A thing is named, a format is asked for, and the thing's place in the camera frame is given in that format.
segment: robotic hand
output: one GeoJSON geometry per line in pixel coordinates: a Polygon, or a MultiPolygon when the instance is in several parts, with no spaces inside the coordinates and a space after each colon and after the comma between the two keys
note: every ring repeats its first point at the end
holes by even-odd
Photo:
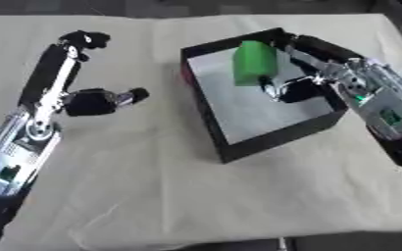
{"type": "Polygon", "coordinates": [[[111,114],[148,97],[143,88],[121,94],[101,88],[68,92],[81,62],[89,59],[83,51],[105,48],[109,39],[104,33],[79,30],[50,45],[23,89],[18,109],[0,127],[0,237],[61,140],[61,127],[52,121],[55,114],[111,114]]]}
{"type": "Polygon", "coordinates": [[[313,86],[331,84],[366,123],[393,161],[402,166],[402,77],[391,67],[348,49],[279,28],[271,45],[286,52],[307,75],[286,83],[260,79],[278,101],[296,102],[318,94],[313,86]]]}

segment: wrinkled cloth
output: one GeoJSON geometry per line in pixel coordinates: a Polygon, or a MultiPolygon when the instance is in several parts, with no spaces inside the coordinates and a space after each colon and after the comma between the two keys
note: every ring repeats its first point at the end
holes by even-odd
{"type": "Polygon", "coordinates": [[[0,125],[43,50],[77,29],[106,32],[71,90],[141,86],[114,115],[66,118],[1,250],[151,250],[352,230],[402,230],[402,169],[349,111],[333,128],[220,164],[179,74],[180,48],[281,26],[389,63],[402,36],[381,15],[174,20],[0,17],[0,125]]]}

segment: black box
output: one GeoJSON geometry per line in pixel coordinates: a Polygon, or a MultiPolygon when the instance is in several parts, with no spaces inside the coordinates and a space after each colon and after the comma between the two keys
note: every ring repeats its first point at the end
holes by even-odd
{"type": "MultiPolygon", "coordinates": [[[[198,110],[223,163],[330,128],[347,110],[330,86],[318,87],[322,94],[319,98],[304,103],[280,104],[269,100],[257,86],[233,85],[232,72],[228,72],[231,71],[228,64],[231,64],[232,49],[243,40],[270,43],[274,30],[181,50],[181,73],[193,87],[198,110]]],[[[279,66],[287,69],[285,75],[291,75],[292,70],[298,73],[298,68],[293,69],[295,67],[289,61],[279,62],[279,66]]]]}

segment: green block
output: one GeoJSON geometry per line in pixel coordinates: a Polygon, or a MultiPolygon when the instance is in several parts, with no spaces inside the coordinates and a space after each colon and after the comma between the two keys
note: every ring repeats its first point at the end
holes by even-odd
{"type": "Polygon", "coordinates": [[[277,75],[276,49],[259,41],[243,41],[233,55],[236,86],[258,85],[261,75],[277,75]]]}

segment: dark floor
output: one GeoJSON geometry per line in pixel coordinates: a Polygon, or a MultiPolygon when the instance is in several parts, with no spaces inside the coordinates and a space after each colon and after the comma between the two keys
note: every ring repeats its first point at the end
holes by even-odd
{"type": "Polygon", "coordinates": [[[402,30],[398,0],[0,0],[0,15],[180,18],[220,14],[386,13],[402,30]]]}
{"type": "MultiPolygon", "coordinates": [[[[130,18],[180,18],[220,14],[366,13],[373,0],[0,0],[0,15],[99,15],[130,18]]],[[[373,12],[385,13],[402,31],[402,7],[377,0],[373,12]]],[[[402,251],[402,233],[350,233],[287,240],[299,251],[402,251]]],[[[193,246],[185,251],[277,250],[276,240],[193,246]]]]}

